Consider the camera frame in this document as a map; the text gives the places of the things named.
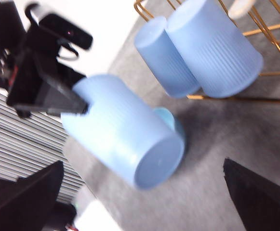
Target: black camera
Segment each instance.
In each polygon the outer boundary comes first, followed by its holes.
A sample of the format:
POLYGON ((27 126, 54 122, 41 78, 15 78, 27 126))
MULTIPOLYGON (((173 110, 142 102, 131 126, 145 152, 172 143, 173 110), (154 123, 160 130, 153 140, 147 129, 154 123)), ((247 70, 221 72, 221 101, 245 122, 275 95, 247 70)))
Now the black camera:
POLYGON ((34 22, 42 29, 47 30, 55 36, 66 39, 82 49, 89 49, 93 37, 56 14, 50 7, 33 5, 30 14, 34 22))

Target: light blue plastic cup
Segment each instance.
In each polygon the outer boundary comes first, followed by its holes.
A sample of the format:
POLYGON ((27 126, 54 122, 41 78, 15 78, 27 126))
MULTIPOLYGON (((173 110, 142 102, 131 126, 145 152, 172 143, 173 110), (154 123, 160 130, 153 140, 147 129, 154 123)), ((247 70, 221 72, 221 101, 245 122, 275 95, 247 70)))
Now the light blue plastic cup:
POLYGON ((166 93, 183 98, 200 85, 165 32, 163 16, 151 19, 135 37, 134 45, 166 93))
POLYGON ((185 1, 166 31, 208 96, 235 95, 262 70, 262 55, 214 0, 185 1))
POLYGON ((186 134, 179 120, 165 107, 156 107, 154 112, 175 132, 177 132, 186 142, 186 134))
POLYGON ((184 141, 117 77, 98 75, 73 90, 89 103, 84 115, 62 113, 66 131, 103 164, 139 189, 169 178, 184 141))

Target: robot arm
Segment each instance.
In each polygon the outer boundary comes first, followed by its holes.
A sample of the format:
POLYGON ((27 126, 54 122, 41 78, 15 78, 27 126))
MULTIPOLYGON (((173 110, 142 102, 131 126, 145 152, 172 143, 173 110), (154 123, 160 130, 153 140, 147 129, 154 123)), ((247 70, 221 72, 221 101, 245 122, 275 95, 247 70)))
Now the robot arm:
POLYGON ((93 37, 38 4, 26 9, 31 26, 26 32, 14 2, 0 3, 0 87, 7 104, 20 117, 30 112, 84 113, 87 103, 72 91, 84 75, 57 61, 61 47, 78 56, 71 43, 88 50, 93 37))

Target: gray carpet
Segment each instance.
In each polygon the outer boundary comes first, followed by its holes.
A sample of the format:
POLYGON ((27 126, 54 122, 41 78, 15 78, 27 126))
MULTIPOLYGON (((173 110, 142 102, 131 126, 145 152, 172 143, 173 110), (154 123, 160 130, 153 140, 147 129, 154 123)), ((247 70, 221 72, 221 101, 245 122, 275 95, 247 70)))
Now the gray carpet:
MULTIPOLYGON (((280 22, 268 1, 256 6, 270 24, 280 22)), ((147 7, 156 15, 171 13, 165 0, 151 0, 147 7)), ((223 161, 230 157, 280 185, 280 104, 168 97, 133 46, 144 23, 141 18, 136 22, 109 72, 120 76, 150 106, 165 106, 181 120, 188 138, 181 166, 159 187, 141 192, 72 138, 64 153, 125 231, 245 230, 227 190, 223 161)), ((242 31, 256 28, 249 17, 238 25, 242 31)), ((280 31, 275 35, 280 38, 280 31)), ((280 70, 280 55, 263 35, 250 41, 263 54, 265 71, 280 70)), ((260 77, 241 95, 280 98, 280 77, 260 77)))

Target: black device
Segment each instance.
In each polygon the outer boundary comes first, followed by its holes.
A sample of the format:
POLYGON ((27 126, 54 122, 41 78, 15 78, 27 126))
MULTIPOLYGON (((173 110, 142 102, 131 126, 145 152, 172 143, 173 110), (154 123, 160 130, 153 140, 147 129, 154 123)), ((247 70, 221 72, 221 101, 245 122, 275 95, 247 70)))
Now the black device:
POLYGON ((13 1, 0 3, 0 87, 8 91, 7 105, 20 117, 30 112, 85 113, 87 103, 72 91, 84 75, 58 62, 62 47, 88 50, 93 37, 48 7, 32 3, 25 10, 31 26, 26 32, 13 1))
POLYGON ((56 201, 63 176, 57 161, 17 182, 0 179, 0 231, 65 231, 76 210, 56 201))

